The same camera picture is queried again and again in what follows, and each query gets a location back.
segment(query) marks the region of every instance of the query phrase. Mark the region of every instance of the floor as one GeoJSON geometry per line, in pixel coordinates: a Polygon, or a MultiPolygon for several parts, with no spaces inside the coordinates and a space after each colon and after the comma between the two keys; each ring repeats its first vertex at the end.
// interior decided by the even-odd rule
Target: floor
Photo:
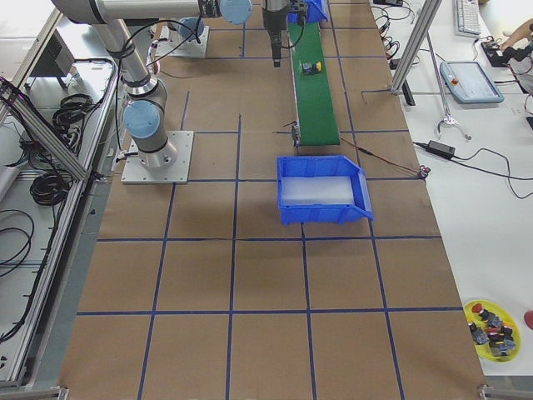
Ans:
{"type": "MultiPolygon", "coordinates": [[[[418,168],[367,1],[322,29],[341,135],[418,168]]],[[[424,182],[340,147],[374,222],[280,222],[293,155],[288,58],[271,67],[260,6],[210,22],[207,60],[167,59],[169,129],[196,131],[186,186],[117,171],[59,383],[72,399],[467,399],[484,382],[424,182]]]]}

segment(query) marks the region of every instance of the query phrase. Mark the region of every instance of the cable bundle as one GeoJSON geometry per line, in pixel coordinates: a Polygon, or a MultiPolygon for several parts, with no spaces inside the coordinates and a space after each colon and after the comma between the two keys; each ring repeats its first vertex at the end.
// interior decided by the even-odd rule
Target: cable bundle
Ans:
{"type": "Polygon", "coordinates": [[[68,194],[70,186],[56,172],[47,172],[37,177],[30,187],[33,201],[41,206],[55,206],[62,202],[68,194]]]}

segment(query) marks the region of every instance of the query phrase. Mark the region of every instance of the power adapter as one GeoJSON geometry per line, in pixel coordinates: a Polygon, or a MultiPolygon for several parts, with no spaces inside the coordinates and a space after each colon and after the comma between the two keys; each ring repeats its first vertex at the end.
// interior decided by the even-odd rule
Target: power adapter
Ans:
{"type": "Polygon", "coordinates": [[[428,153],[435,154],[436,156],[445,158],[446,160],[451,160],[455,157],[456,148],[448,146],[447,144],[438,143],[433,140],[430,140],[428,143],[415,142],[415,145],[423,148],[428,153]]]}

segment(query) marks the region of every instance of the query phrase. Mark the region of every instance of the table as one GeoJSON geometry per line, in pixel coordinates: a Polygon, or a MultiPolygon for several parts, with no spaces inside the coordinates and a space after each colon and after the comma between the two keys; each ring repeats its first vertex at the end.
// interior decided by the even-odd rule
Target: table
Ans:
{"type": "MultiPolygon", "coordinates": [[[[406,12],[400,8],[388,11],[391,16],[406,12]]],[[[443,2],[430,30],[436,52],[447,60],[471,60],[473,39],[455,35],[452,18],[451,2],[443,2]]],[[[482,27],[484,34],[488,34],[484,23],[482,27]]],[[[403,44],[410,31],[410,21],[404,20],[393,22],[389,32],[403,44]]],[[[512,79],[506,69],[490,67],[484,53],[478,51],[477,61],[493,79],[512,79]]],[[[411,69],[407,78],[417,95],[417,105],[403,107],[413,141],[427,143],[437,140],[436,124],[443,114],[429,53],[421,52],[420,58],[421,63],[411,69]]],[[[449,96],[451,114],[472,139],[467,142],[458,130],[451,128],[445,129],[441,142],[456,147],[460,157],[468,157],[479,148],[490,148],[509,158],[513,175],[533,177],[533,131],[526,121],[526,95],[515,83],[500,89],[506,100],[494,105],[460,105],[449,96]]],[[[484,374],[533,375],[533,364],[529,361],[533,354],[533,332],[522,320],[524,312],[533,308],[530,285],[533,270],[529,267],[533,256],[530,229],[533,198],[513,197],[502,177],[468,170],[421,149],[417,156],[421,164],[431,168],[427,189],[461,301],[466,304],[477,298],[490,299],[505,308],[520,327],[521,353],[506,363],[481,360],[484,374]]],[[[471,164],[506,173],[504,162],[496,156],[481,154],[471,164]]],[[[521,194],[533,191],[533,182],[513,185],[521,194]]]]}

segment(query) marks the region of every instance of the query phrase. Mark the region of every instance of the conveyor belt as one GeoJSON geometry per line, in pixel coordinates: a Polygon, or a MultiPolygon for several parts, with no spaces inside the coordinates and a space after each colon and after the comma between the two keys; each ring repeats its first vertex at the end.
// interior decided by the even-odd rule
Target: conveyor belt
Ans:
{"type": "MultiPolygon", "coordinates": [[[[291,41],[296,42],[301,27],[289,24],[291,41]]],[[[300,146],[339,144],[339,129],[333,112],[330,85],[320,39],[318,22],[307,23],[300,42],[291,50],[296,109],[300,127],[300,146]],[[302,73],[303,63],[320,62],[322,70],[313,75],[302,73]]]]}

